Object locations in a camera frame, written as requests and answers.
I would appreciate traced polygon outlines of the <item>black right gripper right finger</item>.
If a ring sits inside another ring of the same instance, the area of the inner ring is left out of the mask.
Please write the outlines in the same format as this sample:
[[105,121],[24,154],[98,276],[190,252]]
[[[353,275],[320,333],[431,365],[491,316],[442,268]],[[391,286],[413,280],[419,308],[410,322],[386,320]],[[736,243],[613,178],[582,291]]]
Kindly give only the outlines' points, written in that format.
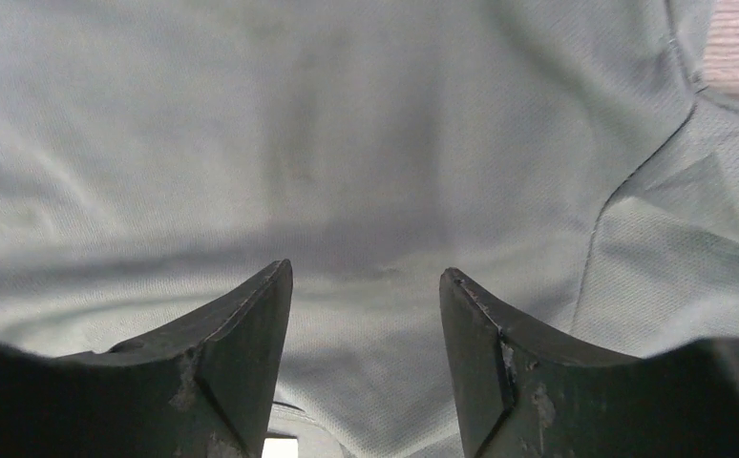
[[439,284],[468,457],[739,457],[739,338],[642,359],[576,339],[458,269]]

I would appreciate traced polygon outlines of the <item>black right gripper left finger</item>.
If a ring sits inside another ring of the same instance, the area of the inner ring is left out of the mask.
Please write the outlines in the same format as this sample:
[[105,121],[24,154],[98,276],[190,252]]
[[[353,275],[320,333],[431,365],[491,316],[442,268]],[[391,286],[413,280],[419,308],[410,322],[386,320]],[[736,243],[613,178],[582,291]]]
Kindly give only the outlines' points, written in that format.
[[104,353],[0,343],[0,457],[258,457],[292,294],[288,260]]

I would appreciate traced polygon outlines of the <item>grey t-shirt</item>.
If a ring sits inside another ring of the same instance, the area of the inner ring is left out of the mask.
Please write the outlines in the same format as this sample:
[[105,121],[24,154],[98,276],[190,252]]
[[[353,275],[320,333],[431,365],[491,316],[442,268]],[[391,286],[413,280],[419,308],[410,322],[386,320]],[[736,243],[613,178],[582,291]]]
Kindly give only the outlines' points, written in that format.
[[102,351],[294,269],[277,396],[461,453],[456,267],[590,343],[739,336],[709,1],[0,1],[0,341]]

